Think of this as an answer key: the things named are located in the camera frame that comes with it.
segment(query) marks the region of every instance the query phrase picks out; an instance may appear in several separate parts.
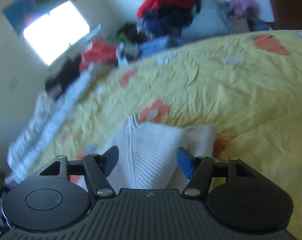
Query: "ribbed black surface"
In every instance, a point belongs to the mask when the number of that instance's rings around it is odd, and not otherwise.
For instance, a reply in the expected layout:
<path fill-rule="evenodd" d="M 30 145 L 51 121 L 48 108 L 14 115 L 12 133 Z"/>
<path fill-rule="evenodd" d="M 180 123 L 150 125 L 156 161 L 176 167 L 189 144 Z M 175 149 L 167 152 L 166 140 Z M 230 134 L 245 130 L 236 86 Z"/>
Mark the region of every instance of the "ribbed black surface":
<path fill-rule="evenodd" d="M 175 190 L 125 189 L 100 200 L 78 224 L 59 232 L 35 234 L 12 229 L 3 240 L 293 240 L 287 232 L 268 236 L 235 233 L 216 223 L 202 203 L 182 198 Z"/>

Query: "round black pad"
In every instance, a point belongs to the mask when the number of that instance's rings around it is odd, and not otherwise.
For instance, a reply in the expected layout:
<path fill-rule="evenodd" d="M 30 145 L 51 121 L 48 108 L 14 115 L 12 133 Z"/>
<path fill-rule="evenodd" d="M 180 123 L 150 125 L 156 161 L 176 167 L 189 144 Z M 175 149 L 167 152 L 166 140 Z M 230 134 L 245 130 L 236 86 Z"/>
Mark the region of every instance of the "round black pad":
<path fill-rule="evenodd" d="M 17 185 L 4 198 L 2 206 L 10 223 L 41 232 L 73 224 L 89 207 L 89 196 L 81 187 L 58 176 L 39 175 L 32 175 Z"/>
<path fill-rule="evenodd" d="M 38 189 L 27 195 L 25 203 L 31 209 L 47 211 L 56 208 L 62 200 L 62 194 L 56 190 Z"/>
<path fill-rule="evenodd" d="M 293 211 L 290 196 L 269 180 L 242 177 L 212 190 L 207 207 L 233 230 L 271 233 L 286 228 Z"/>

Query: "white pillow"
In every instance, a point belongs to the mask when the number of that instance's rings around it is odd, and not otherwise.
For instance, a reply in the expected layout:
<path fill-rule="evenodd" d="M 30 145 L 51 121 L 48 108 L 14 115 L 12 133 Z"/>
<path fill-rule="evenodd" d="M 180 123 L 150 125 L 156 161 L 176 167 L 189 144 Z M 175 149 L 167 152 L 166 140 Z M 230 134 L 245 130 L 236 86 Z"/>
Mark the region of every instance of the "white pillow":
<path fill-rule="evenodd" d="M 202 0 L 200 14 L 195 15 L 190 26 L 182 29 L 181 39 L 192 42 L 230 33 L 228 7 L 218 0 Z"/>

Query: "black plastic device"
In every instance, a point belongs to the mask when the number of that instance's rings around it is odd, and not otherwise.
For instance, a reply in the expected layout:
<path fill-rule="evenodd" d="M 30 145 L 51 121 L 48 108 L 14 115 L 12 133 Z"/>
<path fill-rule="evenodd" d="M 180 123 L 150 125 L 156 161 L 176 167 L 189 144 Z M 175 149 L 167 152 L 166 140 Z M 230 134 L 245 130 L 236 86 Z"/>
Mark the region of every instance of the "black plastic device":
<path fill-rule="evenodd" d="M 179 148 L 177 161 L 191 179 L 178 190 L 121 189 L 106 177 L 118 148 L 81 161 L 59 156 L 16 186 L 2 211 L 12 229 L 3 240 L 294 239 L 285 229 L 290 196 L 239 159 L 215 163 Z M 69 181 L 84 175 L 89 193 Z M 226 183 L 209 193 L 212 178 Z"/>

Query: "metal screw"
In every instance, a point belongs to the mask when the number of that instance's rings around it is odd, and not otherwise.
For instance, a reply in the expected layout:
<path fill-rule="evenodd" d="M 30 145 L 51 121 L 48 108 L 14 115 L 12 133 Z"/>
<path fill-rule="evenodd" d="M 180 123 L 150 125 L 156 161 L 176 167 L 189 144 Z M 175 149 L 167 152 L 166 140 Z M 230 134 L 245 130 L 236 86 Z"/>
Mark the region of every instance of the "metal screw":
<path fill-rule="evenodd" d="M 100 197 L 109 197 L 113 194 L 113 191 L 109 188 L 102 188 L 96 192 Z"/>
<path fill-rule="evenodd" d="M 184 194 L 190 197 L 196 197 L 201 194 L 201 191 L 196 188 L 188 188 L 184 191 Z"/>

